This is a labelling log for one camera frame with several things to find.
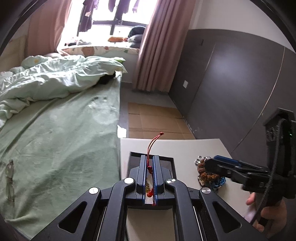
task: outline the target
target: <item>green bedsheet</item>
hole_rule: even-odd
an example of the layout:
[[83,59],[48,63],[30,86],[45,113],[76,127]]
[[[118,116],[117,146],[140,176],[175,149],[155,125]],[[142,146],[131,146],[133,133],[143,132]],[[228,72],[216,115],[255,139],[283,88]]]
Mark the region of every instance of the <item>green bedsheet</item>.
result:
[[33,102],[0,130],[0,161],[14,161],[15,203],[0,168],[0,213],[32,238],[88,188],[120,179],[120,77],[79,93]]

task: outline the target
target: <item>metal screw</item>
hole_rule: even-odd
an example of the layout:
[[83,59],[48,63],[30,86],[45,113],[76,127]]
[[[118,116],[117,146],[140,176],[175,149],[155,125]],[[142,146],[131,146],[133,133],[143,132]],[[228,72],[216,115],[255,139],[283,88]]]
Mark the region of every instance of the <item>metal screw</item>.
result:
[[209,189],[209,188],[202,188],[202,192],[204,194],[210,194],[211,193],[211,189]]
[[131,177],[127,177],[126,179],[124,179],[124,182],[126,184],[132,184],[134,182],[134,179],[132,179]]
[[99,191],[99,189],[98,188],[95,188],[95,187],[89,189],[89,193],[90,194],[96,194],[96,193],[98,193],[98,191]]
[[168,178],[166,182],[167,182],[168,184],[171,184],[171,183],[176,182],[176,179],[174,179],[174,178]]

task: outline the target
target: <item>electrical outlet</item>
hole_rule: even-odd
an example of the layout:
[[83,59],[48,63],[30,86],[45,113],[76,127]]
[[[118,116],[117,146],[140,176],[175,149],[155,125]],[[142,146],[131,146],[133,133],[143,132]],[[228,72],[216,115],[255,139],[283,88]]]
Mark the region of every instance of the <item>electrical outlet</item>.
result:
[[188,85],[188,82],[186,80],[184,80],[184,83],[183,83],[183,87],[186,89],[187,88],[187,85]]

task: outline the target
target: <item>human hand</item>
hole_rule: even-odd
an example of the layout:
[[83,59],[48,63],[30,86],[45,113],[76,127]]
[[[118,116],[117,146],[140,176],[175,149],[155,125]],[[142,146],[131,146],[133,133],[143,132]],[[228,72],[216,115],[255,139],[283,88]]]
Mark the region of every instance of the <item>human hand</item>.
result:
[[[255,193],[252,193],[246,202],[247,205],[251,205],[253,203],[255,203]],[[273,206],[263,208],[261,211],[261,217],[274,220],[270,230],[267,233],[267,238],[277,234],[285,227],[287,223],[287,208],[285,201],[282,200],[278,207]],[[253,227],[255,227],[259,232],[264,231],[264,226],[259,224],[257,220],[254,222]]]

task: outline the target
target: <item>black tray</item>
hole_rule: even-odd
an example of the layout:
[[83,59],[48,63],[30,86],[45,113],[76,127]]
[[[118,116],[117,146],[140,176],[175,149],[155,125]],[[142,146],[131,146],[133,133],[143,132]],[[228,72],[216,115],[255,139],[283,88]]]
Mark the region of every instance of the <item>black tray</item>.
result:
[[[141,155],[147,155],[147,154],[130,152],[130,157],[128,159],[128,173],[127,173],[128,175],[132,168],[138,167],[140,165]],[[149,155],[149,162],[151,163],[151,165],[152,165],[152,157],[153,155]],[[159,160],[160,160],[160,166],[169,169],[172,177],[176,178],[174,158],[159,156]]]

